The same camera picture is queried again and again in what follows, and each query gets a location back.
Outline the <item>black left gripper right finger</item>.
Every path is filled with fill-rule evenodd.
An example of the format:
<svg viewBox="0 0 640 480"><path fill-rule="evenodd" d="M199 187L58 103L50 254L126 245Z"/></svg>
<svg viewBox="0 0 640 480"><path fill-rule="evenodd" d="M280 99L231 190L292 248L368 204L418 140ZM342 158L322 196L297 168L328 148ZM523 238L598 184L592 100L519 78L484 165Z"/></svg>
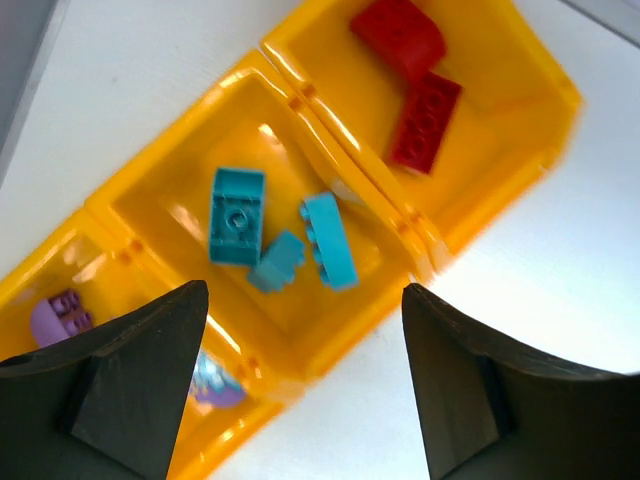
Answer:
<svg viewBox="0 0 640 480"><path fill-rule="evenodd" d="M402 324L433 479L635 479L639 378L528 346L412 283Z"/></svg>

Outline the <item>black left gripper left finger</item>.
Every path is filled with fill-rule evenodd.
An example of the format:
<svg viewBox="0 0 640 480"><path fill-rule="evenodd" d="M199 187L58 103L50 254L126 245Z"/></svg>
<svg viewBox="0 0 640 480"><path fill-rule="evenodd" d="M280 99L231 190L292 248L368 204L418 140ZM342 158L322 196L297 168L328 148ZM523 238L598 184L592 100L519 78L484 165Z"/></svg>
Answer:
<svg viewBox="0 0 640 480"><path fill-rule="evenodd" d="M193 280L1 363L4 479L165 479L206 324Z"/></svg>

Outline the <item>purple small lego cube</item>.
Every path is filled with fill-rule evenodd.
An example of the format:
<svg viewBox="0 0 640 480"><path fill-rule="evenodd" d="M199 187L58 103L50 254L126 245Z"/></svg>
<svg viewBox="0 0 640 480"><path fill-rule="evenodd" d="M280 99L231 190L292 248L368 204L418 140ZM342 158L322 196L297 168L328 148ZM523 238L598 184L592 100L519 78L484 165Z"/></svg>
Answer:
<svg viewBox="0 0 640 480"><path fill-rule="evenodd" d="M73 289L39 301L30 316L31 333L39 348L67 340L93 327L93 315L84 309L79 293Z"/></svg>

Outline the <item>pink purple lego piece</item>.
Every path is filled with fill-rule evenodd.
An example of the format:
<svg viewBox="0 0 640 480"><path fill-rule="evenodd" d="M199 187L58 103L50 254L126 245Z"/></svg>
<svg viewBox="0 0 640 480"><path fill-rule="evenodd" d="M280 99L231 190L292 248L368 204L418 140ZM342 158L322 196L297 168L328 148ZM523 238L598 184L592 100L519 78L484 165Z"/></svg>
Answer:
<svg viewBox="0 0 640 480"><path fill-rule="evenodd" d="M204 351L200 351L190 385L190 394L203 405L231 408L243 402L243 387Z"/></svg>

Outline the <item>teal small lego brick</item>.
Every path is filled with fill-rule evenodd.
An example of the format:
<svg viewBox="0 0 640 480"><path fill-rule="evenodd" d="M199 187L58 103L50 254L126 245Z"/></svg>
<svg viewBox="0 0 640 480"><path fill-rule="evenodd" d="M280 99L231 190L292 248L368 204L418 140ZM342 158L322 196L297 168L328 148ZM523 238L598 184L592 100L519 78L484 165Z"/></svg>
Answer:
<svg viewBox="0 0 640 480"><path fill-rule="evenodd" d="M296 269L304 263L304 243L290 231L283 230L251 269L247 280L262 293L280 292L293 283Z"/></svg>

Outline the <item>teal rounded lego brick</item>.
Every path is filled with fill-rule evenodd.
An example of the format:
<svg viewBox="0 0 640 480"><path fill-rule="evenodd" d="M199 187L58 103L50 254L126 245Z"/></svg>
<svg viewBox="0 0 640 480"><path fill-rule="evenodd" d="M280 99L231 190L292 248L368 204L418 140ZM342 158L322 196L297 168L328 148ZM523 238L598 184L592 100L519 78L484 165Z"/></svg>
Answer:
<svg viewBox="0 0 640 480"><path fill-rule="evenodd" d="M339 207L330 192L303 200L300 215L323 283L334 291L359 285L359 276Z"/></svg>

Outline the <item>red curved lego brick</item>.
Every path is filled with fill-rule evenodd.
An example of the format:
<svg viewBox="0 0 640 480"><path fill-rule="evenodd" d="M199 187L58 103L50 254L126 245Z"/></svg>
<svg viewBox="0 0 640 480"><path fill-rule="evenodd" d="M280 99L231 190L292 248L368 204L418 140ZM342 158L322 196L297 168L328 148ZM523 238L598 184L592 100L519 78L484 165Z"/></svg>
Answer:
<svg viewBox="0 0 640 480"><path fill-rule="evenodd" d="M350 29L409 83L418 82L446 55L437 25L412 1L373 1Z"/></svg>

